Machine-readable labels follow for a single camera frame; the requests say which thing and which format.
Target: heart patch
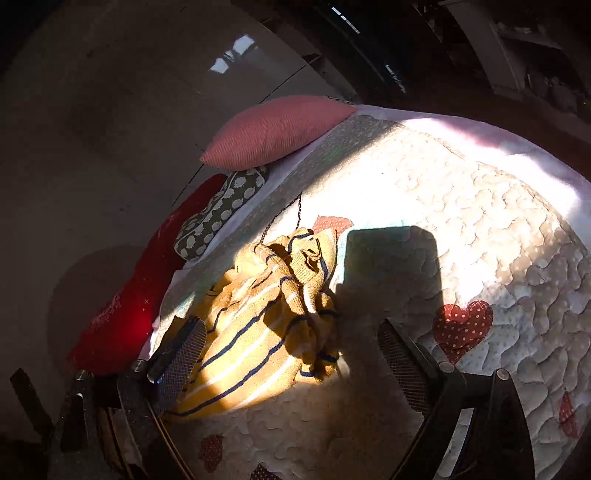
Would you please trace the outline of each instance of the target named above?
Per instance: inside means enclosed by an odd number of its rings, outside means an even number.
[[[460,358],[478,345],[492,325],[492,308],[484,300],[473,301],[463,309],[445,304],[433,320],[433,337],[450,362]]]

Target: gray polka dot pillow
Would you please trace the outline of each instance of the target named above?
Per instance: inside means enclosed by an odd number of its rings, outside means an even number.
[[[268,168],[257,167],[230,175],[207,207],[181,227],[174,250],[185,260],[203,255],[217,231],[265,184]]]

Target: pink pillow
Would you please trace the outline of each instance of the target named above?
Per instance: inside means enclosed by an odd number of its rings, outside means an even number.
[[[316,140],[354,111],[352,105],[317,96],[270,100],[228,121],[201,161],[232,171],[260,167]]]

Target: white quilted bedspread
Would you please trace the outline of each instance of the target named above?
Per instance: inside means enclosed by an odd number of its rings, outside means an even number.
[[[377,347],[385,316],[442,360],[434,334],[443,304],[490,304],[492,326],[457,367],[490,375],[506,368],[527,418],[538,479],[550,479],[577,439],[559,425],[565,393],[580,433],[591,413],[591,261],[564,216],[530,186],[454,153],[441,141],[367,116],[384,134],[303,191],[301,224],[349,219],[339,237],[336,295],[339,375],[297,385],[245,411],[172,425],[199,478],[247,479],[261,463],[284,479],[387,478],[417,431]],[[267,238],[293,231],[297,203]],[[464,411],[439,469],[449,476],[466,433]],[[212,473],[201,441],[223,436]]]

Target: red polka dot heart patch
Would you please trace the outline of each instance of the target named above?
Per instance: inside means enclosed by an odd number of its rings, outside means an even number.
[[[205,470],[213,473],[222,461],[223,437],[210,435],[201,441],[201,459],[205,464]]]
[[[449,361],[456,364],[486,336],[492,325],[492,308],[484,300],[463,309],[446,304],[433,320],[433,336]]]

